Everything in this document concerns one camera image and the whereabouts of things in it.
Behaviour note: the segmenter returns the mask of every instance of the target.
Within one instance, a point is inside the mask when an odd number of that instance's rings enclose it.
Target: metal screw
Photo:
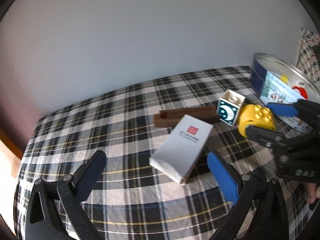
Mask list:
[[[248,174],[242,174],[242,175],[241,175],[241,179],[242,179],[243,181],[248,181],[248,180],[250,180],[250,176],[249,176]]]
[[[287,155],[281,155],[279,159],[282,163],[286,163],[289,160],[289,157]]]
[[[64,175],[62,179],[64,181],[70,181],[72,179],[72,175],[71,174]]]
[[[272,183],[273,185],[276,185],[276,184],[279,183],[279,180],[277,180],[276,178],[273,178],[273,179],[271,179],[271,183]]]
[[[36,179],[35,184],[39,185],[42,182],[42,179]]]

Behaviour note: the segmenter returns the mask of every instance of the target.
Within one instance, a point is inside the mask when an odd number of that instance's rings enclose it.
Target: white box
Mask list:
[[[222,97],[219,98],[217,113],[220,120],[228,125],[234,126],[245,97],[230,89],[227,89]]]
[[[185,185],[213,125],[185,115],[156,152],[151,166],[173,181]]]

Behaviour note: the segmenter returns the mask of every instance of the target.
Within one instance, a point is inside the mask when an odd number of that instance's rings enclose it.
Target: human hand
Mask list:
[[[316,183],[307,182],[307,203],[312,204],[316,198],[320,198],[320,186]]]

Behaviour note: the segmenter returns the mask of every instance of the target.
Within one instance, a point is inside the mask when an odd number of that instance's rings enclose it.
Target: bed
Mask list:
[[[231,208],[206,165],[216,150],[240,174],[269,180],[275,165],[270,151],[243,138],[236,127],[214,125],[188,183],[179,185],[149,165],[149,156],[171,129],[155,128],[153,114],[164,109],[217,104],[226,89],[259,104],[249,85],[247,66],[209,69],[132,85],[67,106],[39,120],[23,155],[14,200],[16,235],[24,239],[28,199],[37,178],[56,181],[74,173],[97,149],[107,165],[82,203],[105,239],[209,239]],[[297,132],[284,123],[277,129]],[[286,200],[290,239],[301,232],[311,211],[305,187],[280,179]],[[60,202],[67,232],[76,237]],[[247,219],[252,217],[255,205]],[[241,228],[239,236],[246,228]]]

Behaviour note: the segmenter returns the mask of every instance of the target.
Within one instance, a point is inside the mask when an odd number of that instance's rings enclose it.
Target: blue gripper pad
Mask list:
[[[240,192],[239,179],[235,178],[234,174],[231,174],[228,164],[218,153],[209,152],[207,161],[208,167],[218,182],[224,198],[235,205]]]
[[[268,103],[267,108],[275,115],[294,117],[298,115],[298,110],[292,104]]]

